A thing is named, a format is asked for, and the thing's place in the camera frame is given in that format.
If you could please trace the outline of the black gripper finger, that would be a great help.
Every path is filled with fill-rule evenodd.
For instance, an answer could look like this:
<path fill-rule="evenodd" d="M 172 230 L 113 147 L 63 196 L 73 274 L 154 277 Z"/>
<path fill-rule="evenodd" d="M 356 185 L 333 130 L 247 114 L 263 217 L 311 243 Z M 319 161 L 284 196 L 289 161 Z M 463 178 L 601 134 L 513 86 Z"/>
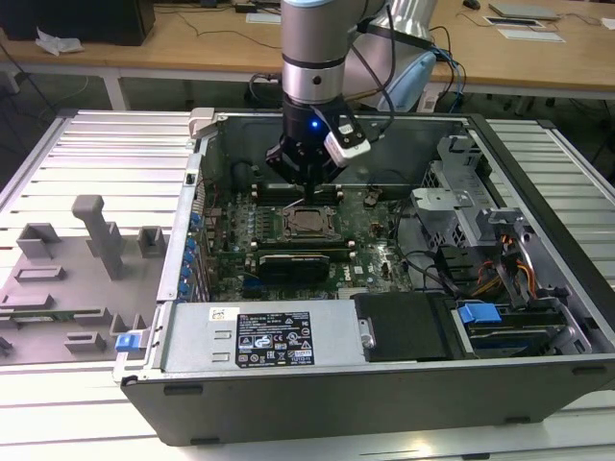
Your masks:
<path fill-rule="evenodd" d="M 316 186 L 316 170 L 312 163 L 303 164 L 300 166 L 299 176 L 300 183 L 304 191 L 304 199 L 306 203 L 312 203 L 315 186 Z"/>
<path fill-rule="evenodd" d="M 334 192 L 334 180 L 337 176 L 337 166 L 333 162 L 327 162 L 320 173 L 317 185 L 315 187 L 315 197 L 331 196 Z"/>

